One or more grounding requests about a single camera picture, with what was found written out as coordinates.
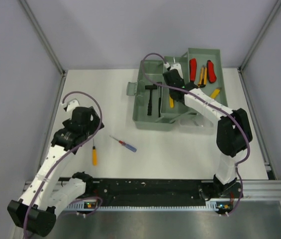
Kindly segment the black rubber mallet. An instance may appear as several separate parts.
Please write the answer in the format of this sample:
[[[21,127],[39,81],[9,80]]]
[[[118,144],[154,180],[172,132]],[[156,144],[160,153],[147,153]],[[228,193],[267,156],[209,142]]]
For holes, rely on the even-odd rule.
[[[156,90],[158,87],[156,85],[146,85],[145,90],[150,91],[149,95],[149,101],[148,101],[148,108],[147,108],[147,115],[151,116],[152,115],[152,93],[154,90]]]

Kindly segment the yellow black screwdriver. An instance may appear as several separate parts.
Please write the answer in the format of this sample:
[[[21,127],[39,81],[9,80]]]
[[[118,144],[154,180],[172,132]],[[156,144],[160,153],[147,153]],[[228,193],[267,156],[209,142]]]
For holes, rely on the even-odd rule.
[[[174,108],[174,100],[171,97],[169,97],[169,105],[171,109]]]

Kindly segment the red black pliers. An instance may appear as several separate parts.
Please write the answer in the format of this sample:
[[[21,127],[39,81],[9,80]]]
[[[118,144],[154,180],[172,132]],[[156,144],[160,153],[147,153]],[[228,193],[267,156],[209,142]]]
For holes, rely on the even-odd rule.
[[[194,82],[196,78],[197,60],[192,58],[189,60],[189,80]]]

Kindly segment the yellow handle screwdriver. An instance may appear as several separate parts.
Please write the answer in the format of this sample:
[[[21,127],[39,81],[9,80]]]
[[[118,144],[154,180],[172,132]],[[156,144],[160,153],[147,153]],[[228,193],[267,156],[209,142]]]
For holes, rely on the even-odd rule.
[[[93,147],[92,147],[92,164],[93,166],[97,166],[97,151],[96,151],[96,146],[94,144],[94,139],[93,139]]]

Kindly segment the orange utility knife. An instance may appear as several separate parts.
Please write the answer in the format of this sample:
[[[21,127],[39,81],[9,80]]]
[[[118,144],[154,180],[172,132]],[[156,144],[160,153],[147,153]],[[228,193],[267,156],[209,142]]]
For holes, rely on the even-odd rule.
[[[199,88],[204,88],[206,86],[207,83],[206,73],[207,73],[207,68],[205,66],[202,66],[200,70],[199,82],[197,84]]]

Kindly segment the green plastic toolbox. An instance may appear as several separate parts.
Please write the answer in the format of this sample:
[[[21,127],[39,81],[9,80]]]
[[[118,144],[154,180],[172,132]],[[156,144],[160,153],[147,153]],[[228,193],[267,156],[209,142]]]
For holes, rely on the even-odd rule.
[[[197,86],[227,105],[220,50],[189,48],[180,56],[141,61],[135,83],[127,84],[126,94],[134,96],[132,119],[138,129],[170,131],[176,123],[182,132],[213,134],[216,127],[196,110],[184,105],[184,93]]]

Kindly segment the yellow utility knife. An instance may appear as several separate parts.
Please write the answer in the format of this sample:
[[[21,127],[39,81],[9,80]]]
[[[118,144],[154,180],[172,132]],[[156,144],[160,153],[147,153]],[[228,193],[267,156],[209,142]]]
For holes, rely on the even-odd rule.
[[[219,95],[220,91],[221,91],[221,87],[216,88],[216,89],[212,92],[212,94],[210,95],[210,97],[211,97],[212,99],[215,99],[215,98]]]

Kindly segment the steel claw hammer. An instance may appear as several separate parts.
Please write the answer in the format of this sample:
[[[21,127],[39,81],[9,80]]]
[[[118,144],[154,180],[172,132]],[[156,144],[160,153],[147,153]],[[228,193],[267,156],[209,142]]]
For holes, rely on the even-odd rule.
[[[162,87],[158,86],[159,98],[158,98],[158,117],[161,117],[161,102],[162,102]]]

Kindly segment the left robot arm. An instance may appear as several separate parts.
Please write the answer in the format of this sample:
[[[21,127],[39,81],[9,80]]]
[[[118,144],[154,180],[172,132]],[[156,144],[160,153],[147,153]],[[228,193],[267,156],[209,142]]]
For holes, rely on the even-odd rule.
[[[104,127],[93,107],[75,107],[72,116],[56,131],[46,158],[26,191],[11,200],[7,211],[14,224],[28,232],[46,237],[61,212],[77,197],[93,194],[93,178],[76,172],[57,192],[54,188],[62,172],[74,158],[83,142]]]

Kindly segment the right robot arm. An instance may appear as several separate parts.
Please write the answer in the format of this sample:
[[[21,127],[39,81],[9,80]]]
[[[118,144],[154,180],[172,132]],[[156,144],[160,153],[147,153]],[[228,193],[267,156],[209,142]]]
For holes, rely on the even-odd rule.
[[[238,164],[246,160],[237,155],[244,150],[247,150],[246,157],[250,154],[253,136],[246,111],[222,105],[195,83],[185,84],[176,69],[163,73],[163,78],[173,100],[200,113],[216,127],[216,145],[221,155],[213,177],[213,191],[217,196],[225,197],[236,183]]]

